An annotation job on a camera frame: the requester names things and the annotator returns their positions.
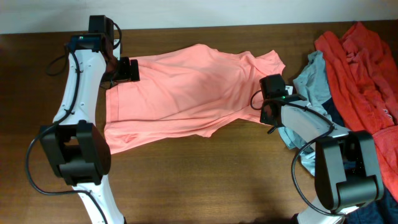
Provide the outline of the salmon pink shirt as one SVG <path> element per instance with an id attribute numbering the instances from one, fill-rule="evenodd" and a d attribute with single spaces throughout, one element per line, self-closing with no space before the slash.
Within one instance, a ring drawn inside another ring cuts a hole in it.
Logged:
<path id="1" fill-rule="evenodd" d="M 138 82 L 106 91 L 104 136 L 114 154 L 165 138 L 210 137 L 237 119 L 258 122 L 259 81 L 285 67 L 275 51 L 256 57 L 203 44 L 137 62 Z"/>

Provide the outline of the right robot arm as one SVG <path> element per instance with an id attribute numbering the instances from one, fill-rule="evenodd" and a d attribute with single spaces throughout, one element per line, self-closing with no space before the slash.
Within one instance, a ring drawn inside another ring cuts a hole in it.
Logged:
<path id="1" fill-rule="evenodd" d="M 302 95 L 289 94 L 281 75 L 260 79 L 260 121 L 272 129 L 286 127 L 315 151 L 315 191 L 307 208 L 292 223 L 343 223 L 345 217 L 382 199 L 384 185 L 373 137 L 342 127 L 311 108 Z"/>

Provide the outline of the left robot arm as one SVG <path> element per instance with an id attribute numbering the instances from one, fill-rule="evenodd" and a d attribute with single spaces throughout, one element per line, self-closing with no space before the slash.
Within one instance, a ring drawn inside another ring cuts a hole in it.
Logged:
<path id="1" fill-rule="evenodd" d="M 54 174 L 81 198 L 92 223 L 125 223 L 109 184 L 111 152 L 95 125 L 98 91 L 140 80 L 137 60 L 121 57 L 119 26 L 104 15 L 90 16 L 88 32 L 65 46 L 68 79 L 53 123 L 42 126 L 39 141 Z"/>

